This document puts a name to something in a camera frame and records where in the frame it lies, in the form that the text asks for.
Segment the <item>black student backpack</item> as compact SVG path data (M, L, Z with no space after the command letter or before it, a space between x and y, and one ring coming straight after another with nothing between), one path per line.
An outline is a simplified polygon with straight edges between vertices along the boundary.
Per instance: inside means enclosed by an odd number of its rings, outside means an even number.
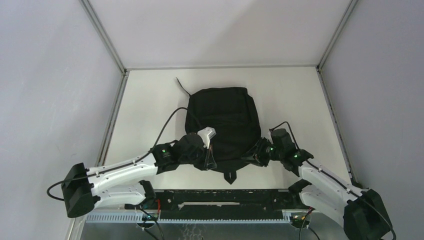
M187 95L185 132L215 129L210 142L216 162L214 171L223 173L224 179L233 184L237 171L248 165L242 156L262 137L253 97L241 86L211 87Z

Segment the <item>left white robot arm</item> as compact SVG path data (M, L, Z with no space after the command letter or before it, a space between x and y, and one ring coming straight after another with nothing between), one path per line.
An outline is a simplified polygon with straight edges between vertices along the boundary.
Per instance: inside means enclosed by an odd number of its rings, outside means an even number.
M75 164L60 184L66 214L77 218L96 208L113 205L153 207L157 196L147 177L193 165L202 171L214 169L212 127L184 135L175 143L154 146L146 155L101 167Z

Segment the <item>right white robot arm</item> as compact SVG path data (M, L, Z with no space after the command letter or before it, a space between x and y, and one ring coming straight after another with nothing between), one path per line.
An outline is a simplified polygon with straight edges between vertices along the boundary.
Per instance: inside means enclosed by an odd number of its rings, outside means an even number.
M260 167L278 161L299 177L289 188L289 203L295 208L304 205L317 210L339 224L350 240L380 240L387 233L396 233L381 196L373 189L363 189L336 176L313 155L297 148L291 140L271 143L261 138L242 160Z

